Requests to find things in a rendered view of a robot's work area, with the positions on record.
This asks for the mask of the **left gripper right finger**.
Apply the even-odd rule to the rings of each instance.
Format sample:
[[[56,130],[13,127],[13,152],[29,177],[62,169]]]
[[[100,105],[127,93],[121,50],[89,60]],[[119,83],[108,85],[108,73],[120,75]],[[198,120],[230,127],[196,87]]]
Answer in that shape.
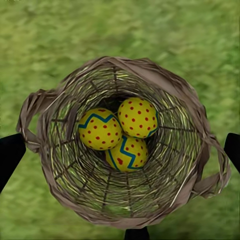
[[[224,151],[240,173],[240,135],[229,133],[227,135]]]

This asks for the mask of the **easter egg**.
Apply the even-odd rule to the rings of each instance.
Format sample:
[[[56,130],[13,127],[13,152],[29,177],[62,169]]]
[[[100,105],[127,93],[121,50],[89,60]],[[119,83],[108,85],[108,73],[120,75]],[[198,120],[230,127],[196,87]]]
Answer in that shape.
[[[144,97],[129,97],[120,102],[116,114],[123,131],[134,138],[152,137],[160,126],[157,108]]]
[[[123,136],[123,128],[115,112],[106,107],[87,110],[77,124],[81,141],[89,148],[104,152],[115,147]]]
[[[150,142],[146,143],[146,138],[134,138],[123,131],[120,142],[103,153],[107,163],[115,170],[135,173],[148,159]]]

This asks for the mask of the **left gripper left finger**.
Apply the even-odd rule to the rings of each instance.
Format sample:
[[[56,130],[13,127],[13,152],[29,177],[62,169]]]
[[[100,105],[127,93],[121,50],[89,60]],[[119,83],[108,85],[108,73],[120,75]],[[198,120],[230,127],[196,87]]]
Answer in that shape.
[[[0,193],[26,152],[21,133],[0,138]]]

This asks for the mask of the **wicker basket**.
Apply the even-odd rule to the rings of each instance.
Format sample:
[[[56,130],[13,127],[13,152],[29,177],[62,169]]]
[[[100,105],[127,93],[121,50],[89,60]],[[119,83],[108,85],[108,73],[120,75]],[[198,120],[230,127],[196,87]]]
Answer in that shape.
[[[103,152],[82,142],[77,128],[87,110],[116,100],[116,105],[105,108],[117,113],[120,102],[132,97],[148,99],[163,118],[159,119],[155,134],[147,138],[149,156],[136,173],[112,168]],[[35,135],[28,126],[39,112]],[[15,130],[23,135],[25,145],[38,153],[53,197],[83,221],[99,227],[127,230],[159,224],[188,204],[194,193],[193,199],[221,195],[232,176],[230,159],[216,134],[211,134],[211,124],[197,90],[186,79],[147,57],[101,56],[86,61],[63,78],[56,89],[31,92],[23,102]],[[218,151],[219,172],[201,180],[212,146]],[[70,169],[82,188],[73,180]],[[56,181],[59,177],[67,189]],[[216,185],[217,190],[219,183],[221,188],[215,194],[212,190]],[[133,191],[141,186],[150,189]],[[140,207],[132,206],[146,198],[152,201]],[[94,206],[87,200],[98,202],[102,210],[91,209],[83,203]],[[105,206],[113,205],[128,209],[130,215],[104,212]],[[147,211],[156,206],[158,209]],[[144,214],[136,217],[141,213]]]

